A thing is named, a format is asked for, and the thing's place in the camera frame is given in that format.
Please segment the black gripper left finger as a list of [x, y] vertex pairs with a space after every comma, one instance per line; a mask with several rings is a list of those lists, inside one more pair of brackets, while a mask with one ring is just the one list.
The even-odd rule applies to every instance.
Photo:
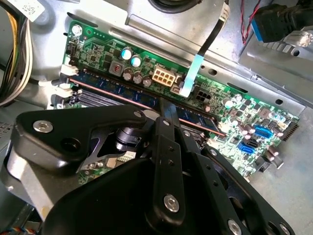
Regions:
[[156, 128], [174, 124], [133, 105], [27, 112], [12, 133], [12, 175], [45, 223], [70, 192], [138, 158], [147, 158]]

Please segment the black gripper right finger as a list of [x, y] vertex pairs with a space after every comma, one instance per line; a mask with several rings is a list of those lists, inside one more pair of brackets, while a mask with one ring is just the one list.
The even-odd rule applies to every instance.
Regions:
[[182, 148], [186, 171], [186, 217], [174, 235], [292, 235], [287, 221], [215, 149], [199, 150], [179, 124], [177, 107], [171, 121]]

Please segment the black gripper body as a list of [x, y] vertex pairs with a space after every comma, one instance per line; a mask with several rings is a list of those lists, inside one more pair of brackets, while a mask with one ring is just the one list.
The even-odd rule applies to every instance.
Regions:
[[172, 235], [186, 217], [186, 171], [174, 130], [156, 128], [147, 158], [131, 160], [59, 200], [44, 235]]

